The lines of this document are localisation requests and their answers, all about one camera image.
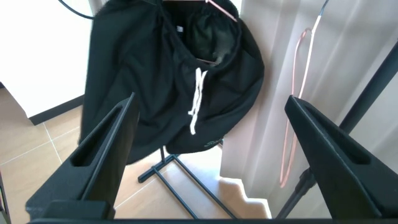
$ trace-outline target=tile grout line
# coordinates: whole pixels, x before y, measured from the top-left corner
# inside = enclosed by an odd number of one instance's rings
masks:
[[[48,135],[49,138],[50,138],[51,144],[52,144],[52,146],[54,147],[55,153],[57,154],[58,159],[60,160],[60,162],[61,162],[61,164],[62,164],[61,157],[60,157],[60,155],[59,155],[58,152],[57,152],[57,148],[55,147],[55,144],[54,144],[54,142],[52,141],[52,138],[51,138],[51,136],[50,136],[50,133],[49,133],[49,131],[48,131],[48,129],[47,129],[47,127],[45,126],[44,123],[43,123],[43,125],[44,125],[44,128],[45,128],[45,131],[47,132],[47,135]]]
[[[122,203],[120,203],[118,206],[116,206],[114,209],[118,209],[122,204],[126,203],[128,200],[130,200],[132,197],[134,197],[136,194],[138,194],[138,192],[140,192],[141,190],[143,190],[144,188],[146,188],[149,184],[151,184],[153,181],[155,181],[156,178],[154,178],[153,180],[151,180],[148,184],[146,184],[145,186],[141,187],[139,190],[137,190],[134,194],[132,194],[130,197],[128,197],[127,199],[125,199]]]
[[[71,133],[72,131],[74,131],[74,130],[76,130],[76,129],[78,129],[78,128],[80,128],[80,126],[77,127],[77,128],[73,128],[72,130],[70,130],[70,131],[68,131],[68,132],[63,133],[63,134],[61,134],[60,136],[55,137],[55,138],[53,139],[53,141],[56,140],[56,139],[58,139],[58,138],[60,138],[60,137],[62,137],[62,136],[64,136],[64,135],[66,135],[66,134]],[[12,158],[12,159],[6,161],[6,162],[3,162],[2,164],[0,164],[0,166],[3,166],[4,164],[13,161],[14,159],[17,159],[17,158],[19,158],[19,157],[21,157],[21,156],[27,154],[28,152],[32,152],[33,150],[35,150],[35,149],[37,149],[37,148],[39,148],[39,147],[42,147],[42,146],[44,146],[45,144],[48,144],[48,143],[50,143],[50,142],[51,142],[51,141],[47,141],[47,142],[45,142],[45,143],[43,143],[43,144],[41,144],[41,145],[39,145],[39,146],[36,146],[36,147],[34,147],[33,149],[31,149],[31,150],[29,150],[29,151],[27,151],[27,152],[22,153],[21,155],[18,155],[18,156],[14,157],[14,158]]]

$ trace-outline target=black fabric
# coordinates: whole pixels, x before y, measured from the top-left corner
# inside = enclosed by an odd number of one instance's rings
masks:
[[[215,2],[238,18],[231,2]],[[197,68],[208,73],[197,133],[191,135]],[[141,114],[129,164],[164,145],[169,153],[207,150],[249,111],[263,75],[259,49],[243,21],[210,4],[110,0],[93,21],[81,139],[134,92]]]

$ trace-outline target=pink hanger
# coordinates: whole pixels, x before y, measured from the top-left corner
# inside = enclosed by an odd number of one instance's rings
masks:
[[[232,16],[227,10],[223,9],[221,6],[219,6],[217,3],[215,3],[213,0],[164,0],[164,1],[204,1],[206,3],[212,4],[214,7],[216,7],[218,10],[226,14],[229,18],[231,18],[233,21],[238,22],[238,20],[235,19],[234,16]]]

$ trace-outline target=white curtain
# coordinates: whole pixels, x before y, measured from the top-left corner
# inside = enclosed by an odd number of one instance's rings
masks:
[[[279,187],[294,48],[312,27],[324,1],[243,0],[241,17],[266,65],[262,91],[252,110],[225,137],[221,176],[242,179],[249,198],[266,198],[273,217],[308,168],[297,149],[287,185]],[[303,99],[340,124],[398,38],[396,0],[330,0],[320,21]],[[303,77],[309,38],[298,54],[296,86]],[[351,133],[366,149],[398,172],[398,77],[395,77]],[[289,218],[330,217],[316,185]]]

